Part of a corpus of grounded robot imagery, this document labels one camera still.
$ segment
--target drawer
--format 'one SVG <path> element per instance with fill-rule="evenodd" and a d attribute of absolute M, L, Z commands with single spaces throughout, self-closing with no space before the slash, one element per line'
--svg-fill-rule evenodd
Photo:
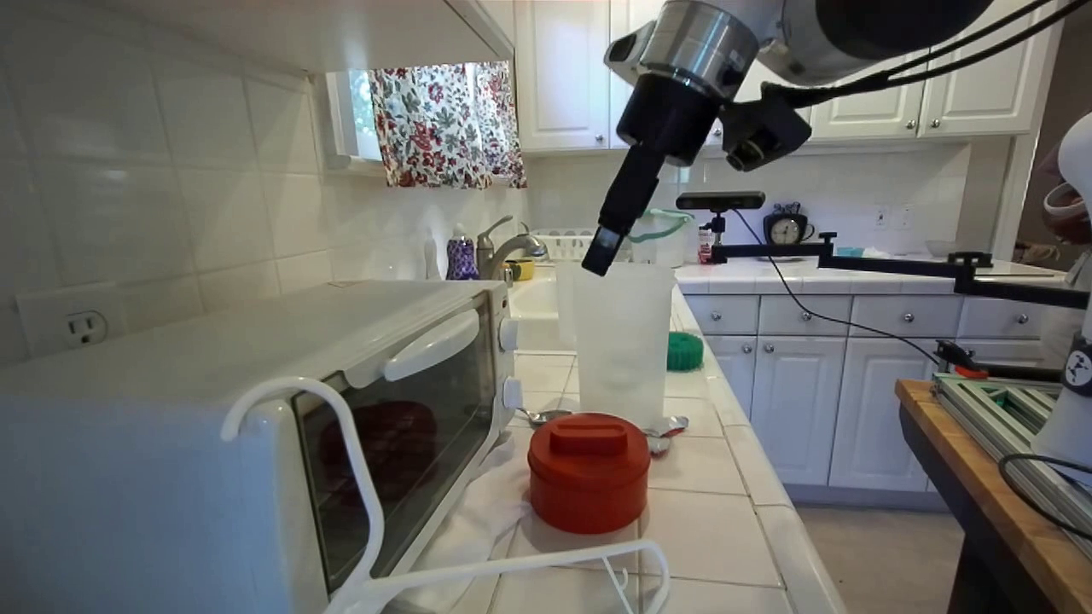
<path fill-rule="evenodd" d="M 703 335 L 755 335 L 759 298 L 689 298 L 685 303 Z"/>
<path fill-rule="evenodd" d="M 853 326 L 904 339 L 957 339 L 962 298 L 860 298 Z"/>
<path fill-rule="evenodd" d="M 1074 327 L 1081 311 L 1016 303 L 1016 301 L 962 301 L 958 339 L 1040 339 L 1046 327 Z"/>
<path fill-rule="evenodd" d="M 817 313 L 851 322 L 851 298 L 802 298 Z M 847 326 L 817 322 L 787 298 L 764 298 L 759 313 L 760 335 L 847 339 Z"/>

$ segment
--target faucet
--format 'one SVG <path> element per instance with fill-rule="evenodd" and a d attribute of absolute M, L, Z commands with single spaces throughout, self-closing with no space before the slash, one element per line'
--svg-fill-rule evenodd
<path fill-rule="evenodd" d="M 508 221 L 513 221 L 513 215 L 491 221 L 491 224 L 479 236 L 479 278 L 480 278 L 480 281 L 508 281 L 506 261 L 508 261 L 513 253 L 520 253 L 520 251 L 523 251 L 527 256 L 546 256 L 546 247 L 544 247 L 539 239 L 532 239 L 532 228 L 529 228 L 529 224 L 523 224 L 523 232 L 513 236 L 508 243 L 496 247 L 496 243 L 491 243 L 491 232 L 502 228 L 502 224 L 508 224 Z"/>

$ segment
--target dish rack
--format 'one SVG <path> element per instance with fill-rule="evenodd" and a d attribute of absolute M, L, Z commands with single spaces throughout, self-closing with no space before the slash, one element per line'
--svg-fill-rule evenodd
<path fill-rule="evenodd" d="M 266 378 L 266 381 L 246 390 L 232 403 L 232 410 L 222 425 L 222 440 L 238 436 L 249 410 L 256 410 L 271 401 L 285 401 L 293 392 L 321 397 L 326 403 L 326 410 L 338 418 L 341 443 L 345 443 L 345 454 L 350 466 L 350 478 L 356 478 L 356 489 L 357 489 L 364 516 L 368 516 L 364 553 L 361 553 L 357 567 L 350 570 L 350 576 L 333 589 L 326 614 L 383 614 L 383 606 L 391 605 L 407 589 L 422 589 L 422 588 L 439 588 L 439 584 L 471 584 L 471 580 L 506 576 L 506 572 L 544 572 L 544 570 L 574 567 L 574 562 L 599 562 L 622 610 L 636 614 L 636 605 L 627 602 L 627 572 L 613 570 L 613 562 L 610 562 L 619 555 L 645 555 L 645 562 L 656 567 L 656 576 L 659 576 L 656 594 L 639 610 L 648 610 L 648 614 L 664 610 L 669 589 L 672 589 L 672 572 L 669 572 L 664 553 L 653 539 L 568 550 L 568 553 L 515 555 L 515 559 L 488 559 L 488 562 L 469 562 L 469 567 L 412 570 L 412 572 L 400 572 L 400 576 L 372 576 L 372 567 L 378 559 L 378 545 L 386 539 L 386 518 L 383 518 L 372 472 L 364 466 L 356 418 L 350 418 L 348 403 L 338 397 L 338 390 L 330 390 L 326 381 L 307 378 L 307 376 Z"/>

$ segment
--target red container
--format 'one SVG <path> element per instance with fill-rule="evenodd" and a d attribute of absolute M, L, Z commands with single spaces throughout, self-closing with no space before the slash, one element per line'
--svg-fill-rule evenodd
<path fill-rule="evenodd" d="M 536 429 L 532 508 L 564 531 L 613 531 L 645 511 L 648 440 L 639 427 L 579 414 Z"/>

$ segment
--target black cable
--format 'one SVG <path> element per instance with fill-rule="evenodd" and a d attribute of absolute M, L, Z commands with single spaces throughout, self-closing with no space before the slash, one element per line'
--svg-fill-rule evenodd
<path fill-rule="evenodd" d="M 760 243 L 760 236 L 759 236 L 755 224 L 740 215 L 740 209 L 735 209 L 735 215 L 743 221 L 743 228 L 752 232 L 752 239 Z M 904 339 L 904 335 L 893 335 L 893 331 L 883 331 L 883 327 L 871 327 L 871 326 L 855 326 L 855 322 L 844 322 L 844 318 L 828 318 L 828 313 L 818 313 L 818 311 L 804 307 L 804 303 L 795 298 L 795 292 L 787 288 L 780 268 L 777 268 L 772 256 L 764 256 L 764 264 L 776 268 L 784 293 L 790 298 L 790 303 L 795 303 L 802 313 L 808 313 L 808 318 L 817 318 L 817 322 L 847 326 L 847 327 L 855 327 L 855 331 L 871 331 L 871 335 L 880 335 L 880 339 L 904 340 L 909 347 L 916 347 L 918 356 L 925 356 L 932 367 L 950 369 L 950 363 L 942 363 L 937 356 L 932 356 L 929 347 L 916 345 L 916 340 Z"/>
<path fill-rule="evenodd" d="M 957 49 L 962 49 L 962 46 L 972 46 L 972 43 L 980 43 L 980 38 L 1005 27 L 1010 21 L 1030 14 L 1036 4 L 1026 4 L 1026 8 L 999 19 L 998 23 L 982 27 L 982 32 L 975 32 L 975 33 L 970 33 L 970 38 L 958 38 L 958 43 L 952 43 L 952 46 L 925 55 L 925 60 L 911 60 L 911 63 L 904 63 L 904 66 L 893 66 L 893 69 L 887 69 L 887 72 L 864 76 L 864 80 L 847 83 L 847 86 L 831 86 L 831 89 L 784 89 L 784 86 L 772 86 L 772 89 L 776 89 L 780 98 L 787 98 L 790 110 L 802 110 L 802 107 L 818 107 L 818 102 L 841 98 L 841 97 L 860 97 L 860 91 L 880 91 L 880 89 L 899 89 L 899 86 L 925 83 L 925 80 L 950 76 L 950 72 L 958 72 L 958 69 L 967 69 L 967 66 L 975 66 L 975 63 L 982 63 L 982 60 L 990 60 L 990 55 L 999 55 L 999 50 L 1005 50 L 1005 49 L 1033 38 L 1036 32 L 1065 21 L 1069 14 L 1074 14 L 1074 11 L 1084 8 L 1084 4 L 1090 4 L 1090 0 L 1073 0 L 1073 4 L 1065 4 L 1060 11 L 1046 14 L 1043 21 L 1025 27 L 1025 32 L 1016 32 L 1016 33 L 1005 38 L 1005 43 L 998 43 L 998 46 L 990 46 L 990 49 L 962 60 L 962 63 L 937 66 L 937 69 L 929 69 L 929 72 L 918 72 L 918 76 L 892 80 L 892 76 L 901 76 L 901 72 L 909 72 L 909 69 L 916 69 L 916 66 L 922 66 L 922 63 L 929 63 L 929 60 L 950 55 L 950 50 L 957 50 Z"/>
<path fill-rule="evenodd" d="M 1092 531 L 1073 526 L 1069 518 L 1057 518 L 1054 511 L 1046 511 L 1043 505 L 1036 505 L 1036 501 L 1012 480 L 1010 466 L 1025 466 L 1025 460 L 1050 466 L 1050 467 L 1069 467 L 1069 472 L 1081 472 L 1081 473 L 1092 473 L 1092 467 L 1090 467 L 1090 466 L 1065 460 L 1065 459 L 1043 459 L 1043 454 L 1003 454 L 1003 459 L 998 460 L 998 472 L 999 472 L 1003 484 L 1010 484 L 1012 495 L 1016 495 L 1026 508 L 1033 508 L 1033 511 L 1043 516 L 1050 526 L 1057 526 L 1057 528 L 1065 528 L 1065 531 L 1073 531 L 1073 537 L 1078 537 L 1078 539 L 1092 539 Z"/>

